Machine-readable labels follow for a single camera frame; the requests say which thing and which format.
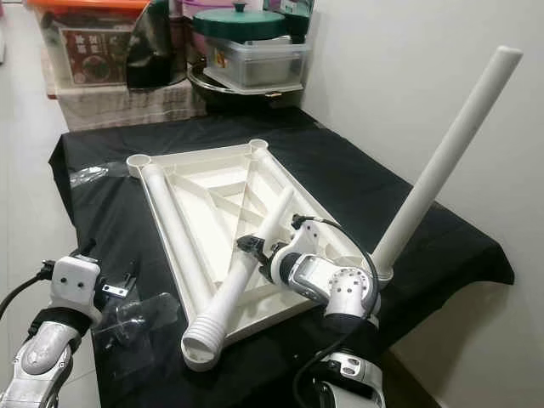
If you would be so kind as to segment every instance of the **table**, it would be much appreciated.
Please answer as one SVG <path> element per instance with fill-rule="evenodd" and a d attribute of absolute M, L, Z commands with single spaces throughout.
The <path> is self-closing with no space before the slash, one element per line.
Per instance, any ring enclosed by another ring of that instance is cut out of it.
<path fill-rule="evenodd" d="M 101 260 L 108 279 L 119 281 L 136 269 L 140 299 L 161 292 L 177 297 L 144 192 L 128 177 L 124 160 L 135 153 L 154 156 L 255 138 L 267 140 L 286 169 L 369 251 L 410 190 L 296 108 L 68 133 L 50 164 L 78 241 L 97 241 L 91 255 Z M 471 282 L 513 284 L 501 247 L 437 203 L 394 268 L 395 277 L 382 292 L 382 349 Z M 186 327 L 181 312 L 177 323 L 151 331 L 132 350 L 114 345 L 106 353 L 95 342 L 101 405 L 292 406 L 293 372 L 336 338 L 322 328 L 322 311 L 311 309 L 228 347 L 216 369 L 206 373 L 190 371 L 181 358 L 179 339 Z M 350 346 L 364 342 L 355 337 Z"/>

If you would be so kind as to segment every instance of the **green pot lid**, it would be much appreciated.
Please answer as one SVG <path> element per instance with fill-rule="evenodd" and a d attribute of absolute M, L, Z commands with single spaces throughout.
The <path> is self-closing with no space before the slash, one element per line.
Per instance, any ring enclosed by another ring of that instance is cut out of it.
<path fill-rule="evenodd" d="M 226 38 L 239 43 L 268 40 L 287 34 L 282 14 L 244 11 L 245 3 L 233 4 L 235 8 L 215 8 L 195 14 L 195 31 L 208 37 Z"/>

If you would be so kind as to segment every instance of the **white plastic tube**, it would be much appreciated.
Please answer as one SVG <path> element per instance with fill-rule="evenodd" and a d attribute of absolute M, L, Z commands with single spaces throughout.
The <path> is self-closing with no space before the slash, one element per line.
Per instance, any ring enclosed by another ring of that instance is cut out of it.
<path fill-rule="evenodd" d="M 167 234 L 176 262 L 184 271 L 185 286 L 195 305 L 196 313 L 199 313 L 206 308 L 212 298 L 212 290 L 204 275 L 201 263 L 193 252 L 193 245 L 185 231 L 184 223 L 173 203 L 164 171 L 161 166 L 149 164 L 142 168 L 141 174 L 161 219 L 161 225 Z"/>
<path fill-rule="evenodd" d="M 393 264 L 421 223 L 491 107 L 499 97 L 523 53 L 499 47 L 451 124 L 414 188 L 377 244 L 372 259 L 380 281 L 393 278 Z"/>
<path fill-rule="evenodd" d="M 286 187 L 281 192 L 276 207 L 259 226 L 255 236 L 262 238 L 265 246 L 266 241 L 276 234 L 292 193 L 292 188 Z M 206 371 L 217 362 L 223 348 L 229 318 L 257 264 L 258 261 L 253 255 L 238 251 L 229 274 L 208 307 L 196 316 L 195 321 L 185 331 L 181 339 L 181 349 L 187 366 L 192 370 Z"/>
<path fill-rule="evenodd" d="M 259 164 L 265 167 L 270 174 L 280 183 L 281 185 L 292 184 L 292 181 L 287 177 L 284 171 L 277 165 L 272 155 L 268 152 L 268 143 L 261 139 L 253 139 L 249 142 L 250 146 L 253 149 L 253 157 L 259 160 Z M 295 198 L 297 203 L 300 205 L 301 210 L 303 211 L 302 215 L 315 215 L 314 207 L 309 203 L 306 198 L 300 194 L 298 191 L 295 192 Z M 338 239 L 337 236 L 333 233 L 327 235 L 327 239 L 331 246 L 333 246 L 341 254 L 349 254 L 353 252 L 352 249 L 348 248 L 342 240 Z"/>

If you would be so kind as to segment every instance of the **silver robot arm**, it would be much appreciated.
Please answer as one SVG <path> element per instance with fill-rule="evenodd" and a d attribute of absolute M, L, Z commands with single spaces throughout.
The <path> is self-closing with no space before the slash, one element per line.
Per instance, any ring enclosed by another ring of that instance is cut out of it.
<path fill-rule="evenodd" d="M 0 395 L 0 408 L 55 407 L 82 336 L 101 320 L 94 307 L 100 273 L 96 261 L 75 256 L 51 264 L 51 302 L 37 315 L 14 357 L 14 376 Z"/>
<path fill-rule="evenodd" d="M 365 337 L 365 355 L 349 349 L 331 349 L 308 366 L 321 408 L 385 408 L 382 371 L 377 365 L 376 313 L 379 283 L 370 256 L 361 266 L 341 265 L 317 254 L 317 222 L 340 225 L 322 218 L 293 217 L 296 229 L 288 244 L 279 242 L 272 255 L 263 254 L 263 242 L 242 237 L 238 246 L 263 265 L 259 271 L 272 283 L 325 305 L 326 326 L 345 335 L 354 330 Z"/>

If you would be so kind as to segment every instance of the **clear plastic container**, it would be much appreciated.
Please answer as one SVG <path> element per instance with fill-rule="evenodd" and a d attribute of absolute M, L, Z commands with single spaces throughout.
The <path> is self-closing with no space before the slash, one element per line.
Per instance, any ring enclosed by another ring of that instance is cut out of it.
<path fill-rule="evenodd" d="M 62 88 L 125 82 L 134 23 L 147 0 L 28 0 Z"/>
<path fill-rule="evenodd" d="M 207 46 L 206 74 L 230 88 L 245 94 L 302 88 L 308 44 L 285 44 L 284 37 L 253 44 L 209 37 Z"/>

